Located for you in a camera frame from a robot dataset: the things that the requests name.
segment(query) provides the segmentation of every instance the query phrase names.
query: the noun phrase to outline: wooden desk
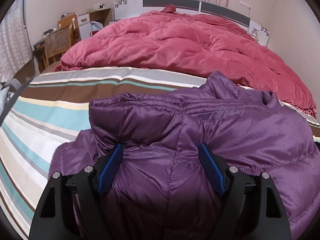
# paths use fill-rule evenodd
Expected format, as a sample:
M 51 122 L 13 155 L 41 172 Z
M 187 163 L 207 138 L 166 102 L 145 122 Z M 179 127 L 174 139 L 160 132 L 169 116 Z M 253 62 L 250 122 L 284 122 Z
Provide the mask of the wooden desk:
M 89 11 L 88 14 L 90 21 L 102 23 L 103 27 L 106 27 L 112 21 L 112 14 L 110 12 L 111 9 L 105 8 L 104 10 Z
M 103 27 L 106 27 L 112 21 L 111 9 L 88 11 L 86 14 L 78 16 L 81 40 L 92 37 L 91 21 L 99 22 Z

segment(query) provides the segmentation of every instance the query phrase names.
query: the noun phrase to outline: bed headboard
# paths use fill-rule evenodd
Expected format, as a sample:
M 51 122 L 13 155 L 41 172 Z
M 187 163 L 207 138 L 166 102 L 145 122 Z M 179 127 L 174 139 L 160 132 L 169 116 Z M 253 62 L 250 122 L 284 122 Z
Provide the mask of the bed headboard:
M 166 7 L 169 4 L 173 4 L 178 12 L 187 14 L 207 13 L 218 15 L 229 20 L 232 20 L 240 25 L 249 27 L 250 18 L 232 11 L 228 8 L 221 7 L 212 3 L 201 2 L 198 0 L 143 0 L 143 12 L 147 12 L 146 8 L 150 10 Z

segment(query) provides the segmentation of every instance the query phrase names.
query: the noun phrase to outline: white cabinet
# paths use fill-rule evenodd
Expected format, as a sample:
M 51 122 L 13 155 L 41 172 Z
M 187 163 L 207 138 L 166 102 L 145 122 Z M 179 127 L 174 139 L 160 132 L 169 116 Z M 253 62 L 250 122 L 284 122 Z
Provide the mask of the white cabinet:
M 81 40 L 92 37 L 91 21 L 89 14 L 79 15 L 78 24 Z

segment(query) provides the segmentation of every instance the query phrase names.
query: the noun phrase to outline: bed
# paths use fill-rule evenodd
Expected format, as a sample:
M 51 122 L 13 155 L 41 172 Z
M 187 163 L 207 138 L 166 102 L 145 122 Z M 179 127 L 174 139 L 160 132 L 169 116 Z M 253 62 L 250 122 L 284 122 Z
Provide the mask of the bed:
M 123 19 L 79 42 L 61 58 L 56 70 L 114 65 L 204 78 L 220 71 L 235 84 L 272 91 L 281 101 L 316 117 L 312 95 L 298 75 L 224 17 L 180 14 L 174 5 L 167 5 L 162 11 Z
M 156 21 L 179 24 L 150 32 Z M 186 29 L 186 23 L 192 28 Z M 208 36 L 191 35 L 196 25 L 215 31 Z M 156 31 L 155 36 L 145 35 Z M 212 52 L 208 48 L 213 41 L 218 49 Z M 208 51 L 220 56 L 212 59 Z M 54 70 L 24 84 L 0 117 L 0 207 L 23 239 L 28 238 L 56 148 L 90 129 L 92 99 L 200 87 L 219 70 L 237 86 L 276 93 L 280 104 L 299 113 L 310 126 L 313 140 L 320 142 L 316 107 L 307 87 L 276 54 L 261 48 L 239 25 L 220 17 L 181 16 L 168 6 L 164 12 L 125 19 L 75 45 Z
M 100 67 L 45 73 L 28 87 L 25 84 L 13 98 L 17 101 L 7 105 L 0 128 L 0 206 L 14 229 L 27 239 L 47 183 L 52 155 L 60 144 L 74 141 L 81 130 L 90 128 L 91 99 L 110 98 L 127 91 L 165 93 L 200 87 L 205 80 L 158 69 Z M 299 112 L 310 125 L 314 140 L 320 139 L 316 119 L 288 103 L 282 105 Z

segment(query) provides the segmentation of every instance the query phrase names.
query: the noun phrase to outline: floor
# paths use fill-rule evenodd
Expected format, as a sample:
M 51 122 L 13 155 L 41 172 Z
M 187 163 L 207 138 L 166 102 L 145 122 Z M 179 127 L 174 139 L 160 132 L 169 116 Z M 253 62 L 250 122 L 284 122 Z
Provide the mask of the floor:
M 14 78 L 18 79 L 21 84 L 27 82 L 29 79 L 36 77 L 40 72 L 37 67 L 37 62 L 32 58 L 22 69 L 16 73 Z

